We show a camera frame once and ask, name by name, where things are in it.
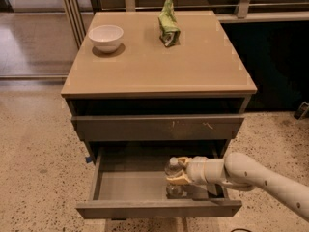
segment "white robotic arm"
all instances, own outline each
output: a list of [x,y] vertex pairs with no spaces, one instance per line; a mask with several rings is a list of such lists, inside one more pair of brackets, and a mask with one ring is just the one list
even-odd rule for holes
[[279,175],[242,153],[225,159],[171,158],[165,170],[172,185],[219,184],[228,189],[263,189],[309,222],[309,187]]

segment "drawer front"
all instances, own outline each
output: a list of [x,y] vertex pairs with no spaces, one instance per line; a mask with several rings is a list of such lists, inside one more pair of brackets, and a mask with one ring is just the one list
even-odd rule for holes
[[82,141],[233,139],[243,122],[238,115],[74,116]]
[[185,186],[183,196],[166,192],[164,165],[170,150],[130,146],[121,152],[98,152],[89,201],[76,209],[84,218],[207,218],[231,217],[241,201],[221,189],[211,195],[206,186]]

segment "wooden tabletop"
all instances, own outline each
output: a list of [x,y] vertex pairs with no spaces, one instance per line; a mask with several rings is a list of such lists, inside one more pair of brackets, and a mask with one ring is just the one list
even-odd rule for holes
[[112,54],[85,37],[62,90],[65,98],[254,94],[254,85],[213,12],[176,12],[179,44],[159,39],[159,12],[96,13],[91,28],[115,24],[123,44]]

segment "speckled floor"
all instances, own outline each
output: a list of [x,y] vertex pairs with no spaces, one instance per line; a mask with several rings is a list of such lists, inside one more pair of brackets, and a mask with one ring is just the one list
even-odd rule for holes
[[[74,207],[87,200],[94,167],[85,163],[61,89],[61,83],[0,83],[1,231],[308,231],[306,221],[259,189],[229,190],[243,202],[234,217],[84,220]],[[290,112],[245,117],[229,151],[309,186],[309,120]]]

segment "cabinet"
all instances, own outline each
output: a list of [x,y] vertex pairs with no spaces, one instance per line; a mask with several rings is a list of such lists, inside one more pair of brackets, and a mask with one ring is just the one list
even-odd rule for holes
[[166,194],[172,156],[222,158],[256,92],[213,12],[176,12],[180,42],[165,48],[158,13],[96,13],[123,44],[98,52],[86,37],[62,90],[96,165],[84,218],[232,216],[241,206],[217,186]]

